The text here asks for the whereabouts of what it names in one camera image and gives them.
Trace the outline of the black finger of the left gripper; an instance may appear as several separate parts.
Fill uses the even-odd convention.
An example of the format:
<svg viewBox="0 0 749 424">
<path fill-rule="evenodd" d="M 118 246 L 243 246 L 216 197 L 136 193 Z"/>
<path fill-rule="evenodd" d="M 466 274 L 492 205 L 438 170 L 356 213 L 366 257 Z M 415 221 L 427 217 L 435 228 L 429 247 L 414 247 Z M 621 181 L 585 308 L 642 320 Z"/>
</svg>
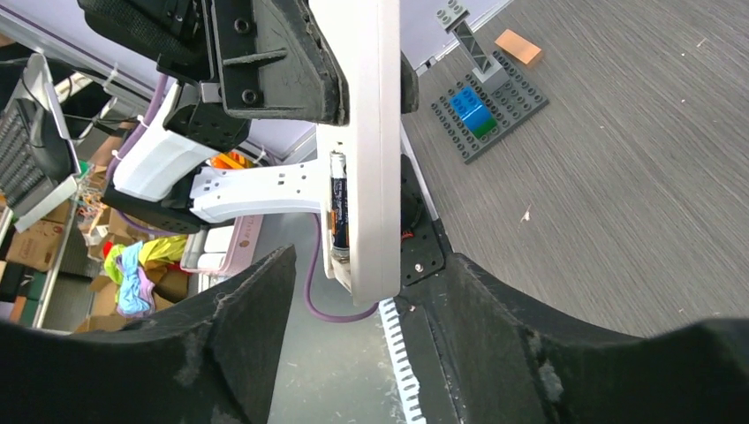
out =
<svg viewBox="0 0 749 424">
<path fill-rule="evenodd" d="M 229 116 L 348 124 L 347 81 L 307 1 L 215 1 L 211 17 Z"/>
<path fill-rule="evenodd" d="M 400 113 L 413 113 L 419 108 L 419 80 L 404 52 L 400 57 Z"/>
</svg>

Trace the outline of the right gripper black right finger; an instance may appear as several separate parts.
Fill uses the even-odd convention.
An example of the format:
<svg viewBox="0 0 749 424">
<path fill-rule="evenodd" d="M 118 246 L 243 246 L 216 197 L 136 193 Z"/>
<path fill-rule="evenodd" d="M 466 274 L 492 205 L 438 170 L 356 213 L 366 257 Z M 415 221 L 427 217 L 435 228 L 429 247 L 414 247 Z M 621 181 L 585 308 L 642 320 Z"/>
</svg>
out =
<svg viewBox="0 0 749 424">
<path fill-rule="evenodd" d="M 655 337 L 581 321 L 462 254 L 396 299 L 430 423 L 745 423 L 748 322 Z"/>
</svg>

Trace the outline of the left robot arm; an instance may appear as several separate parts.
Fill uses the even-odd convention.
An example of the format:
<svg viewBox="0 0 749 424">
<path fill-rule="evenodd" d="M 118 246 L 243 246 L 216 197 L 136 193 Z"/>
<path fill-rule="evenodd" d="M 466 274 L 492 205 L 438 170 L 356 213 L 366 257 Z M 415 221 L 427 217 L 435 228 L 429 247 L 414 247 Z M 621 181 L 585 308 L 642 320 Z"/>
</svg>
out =
<svg viewBox="0 0 749 424">
<path fill-rule="evenodd" d="M 397 1 L 82 1 L 99 35 L 174 79 L 117 154 L 104 199 L 176 233 L 312 212 L 327 238 L 399 239 L 399 127 L 418 106 Z M 316 127 L 308 163 L 216 170 L 256 121 Z"/>
</svg>

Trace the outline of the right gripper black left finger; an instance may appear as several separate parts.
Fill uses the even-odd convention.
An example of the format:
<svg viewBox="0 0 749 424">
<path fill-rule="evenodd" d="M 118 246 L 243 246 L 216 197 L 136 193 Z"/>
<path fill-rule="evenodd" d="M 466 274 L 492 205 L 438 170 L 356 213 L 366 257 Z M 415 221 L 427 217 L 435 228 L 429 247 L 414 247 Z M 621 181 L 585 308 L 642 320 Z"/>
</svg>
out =
<svg viewBox="0 0 749 424">
<path fill-rule="evenodd" d="M 115 331 L 1 326 L 4 423 L 264 423 L 296 279 L 280 247 Z"/>
</svg>

